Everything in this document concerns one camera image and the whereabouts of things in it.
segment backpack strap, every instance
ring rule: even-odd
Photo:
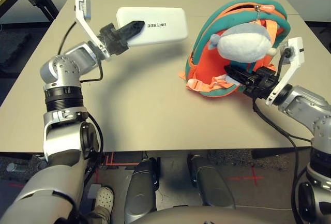
[[[266,29],[271,38],[271,45],[273,46],[276,40],[278,24],[276,21],[273,20],[265,20],[265,24],[266,24]]]

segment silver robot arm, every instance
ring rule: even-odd
[[[127,40],[144,26],[143,21],[133,21],[115,30],[109,24],[96,36],[85,22],[91,15],[88,3],[76,0],[76,21],[91,41],[51,58],[40,70],[46,83],[43,150],[48,167],[27,182],[1,218],[1,224],[80,221],[78,206],[88,179],[87,162],[100,149],[95,126],[86,121],[92,117],[83,105],[80,76],[100,66],[110,55],[126,51]]]
[[[266,67],[252,73],[235,66],[224,68],[229,76],[245,85],[245,95],[265,99],[268,106],[278,106],[279,111],[313,134],[306,173],[309,182],[299,185],[299,214],[310,223],[331,223],[331,106],[323,97],[287,84],[304,62],[302,39],[289,39],[281,52],[283,64],[290,64],[290,68],[280,81],[279,74],[274,76],[275,72]]]
[[[293,87],[278,110],[313,134],[306,177],[299,185],[299,213],[310,223],[331,223],[331,105],[321,96]]]

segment backpack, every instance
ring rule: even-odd
[[[221,35],[232,26],[249,22],[266,27],[273,48],[278,47],[291,29],[284,8],[276,1],[236,0],[229,2],[214,12],[203,25],[186,62],[185,72],[179,75],[187,82],[191,79],[187,84],[189,89],[208,97],[222,97],[240,87],[240,85],[226,83],[224,78],[220,78],[220,75],[226,74],[225,65],[236,65],[248,72],[256,71],[262,66],[274,68],[270,64],[273,58],[270,55],[266,55],[255,63],[247,64],[230,61],[221,57],[217,49],[208,49],[212,34]]]

